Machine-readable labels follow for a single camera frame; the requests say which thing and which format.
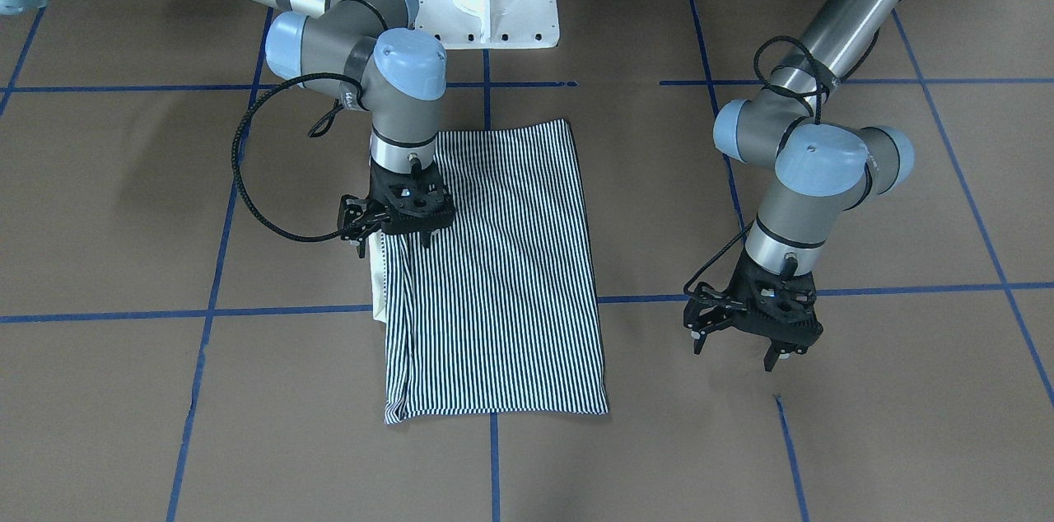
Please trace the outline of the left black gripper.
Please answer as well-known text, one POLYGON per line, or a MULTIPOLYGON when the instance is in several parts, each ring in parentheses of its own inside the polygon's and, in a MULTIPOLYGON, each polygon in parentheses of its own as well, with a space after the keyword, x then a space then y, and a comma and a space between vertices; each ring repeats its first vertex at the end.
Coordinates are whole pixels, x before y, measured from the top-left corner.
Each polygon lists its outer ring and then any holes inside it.
POLYGON ((797 266, 797 259, 786 259, 780 272, 772 273, 744 250, 724 291, 697 276, 686 283, 689 301, 683 324, 692 335, 692 354, 700 356, 709 334, 735 328, 770 339, 763 357, 766 372, 773 372, 782 357, 803 356, 821 337, 823 327, 814 312, 814 276, 790 273, 797 266))

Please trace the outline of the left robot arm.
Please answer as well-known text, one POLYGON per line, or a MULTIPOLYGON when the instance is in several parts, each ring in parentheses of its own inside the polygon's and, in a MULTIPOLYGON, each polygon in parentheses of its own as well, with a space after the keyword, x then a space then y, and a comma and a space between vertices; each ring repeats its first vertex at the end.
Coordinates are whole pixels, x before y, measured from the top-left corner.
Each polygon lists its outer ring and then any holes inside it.
POLYGON ((700 275, 685 283, 683 324, 696 354, 716 332, 737 329, 768 340, 763 365, 772 371, 821 337, 814 268, 833 226, 906 180, 916 159, 899 129, 843 127, 825 114, 900 1, 825 1, 802 35, 776 35, 757 49, 754 62, 776 43, 790 47, 770 71, 754 67, 761 86, 752 99, 733 100, 716 114, 716 148, 733 161, 769 169, 774 178, 753 221, 735 234, 743 248, 726 289, 700 275))

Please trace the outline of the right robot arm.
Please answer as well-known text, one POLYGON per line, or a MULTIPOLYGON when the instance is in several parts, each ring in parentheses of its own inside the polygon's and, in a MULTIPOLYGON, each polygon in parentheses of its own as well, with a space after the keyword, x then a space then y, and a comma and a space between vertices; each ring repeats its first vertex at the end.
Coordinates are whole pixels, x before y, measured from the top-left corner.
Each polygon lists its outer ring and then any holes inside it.
MULTIPOLYGON (((52 0, 2 0, 4 15, 43 8, 52 0)), ((264 41, 266 64, 280 79, 249 109, 232 143, 235 189, 257 221, 294 241, 301 236, 264 217, 241 174, 242 144, 264 103, 290 88, 310 88, 333 107, 309 132, 320 137, 343 110, 372 116, 370 189, 340 199, 340 240, 364 245, 376 232, 416 235, 429 247, 455 220, 456 207, 436 161, 441 102, 447 86, 445 49, 414 28, 418 0, 250 0, 276 11, 264 41)))

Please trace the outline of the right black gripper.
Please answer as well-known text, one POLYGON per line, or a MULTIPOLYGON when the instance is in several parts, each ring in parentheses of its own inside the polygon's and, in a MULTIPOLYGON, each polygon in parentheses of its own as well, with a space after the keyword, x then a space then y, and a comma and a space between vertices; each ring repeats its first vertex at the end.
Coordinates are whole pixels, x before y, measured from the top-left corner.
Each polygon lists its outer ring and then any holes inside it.
POLYGON ((426 168, 411 161, 409 173, 387 170, 370 162, 370 191, 365 198, 346 194, 340 199, 339 238, 352 241, 357 257, 364 259, 371 234, 419 233, 419 245, 431 249, 440 229, 455 220, 456 206, 445 186, 438 165, 426 168))

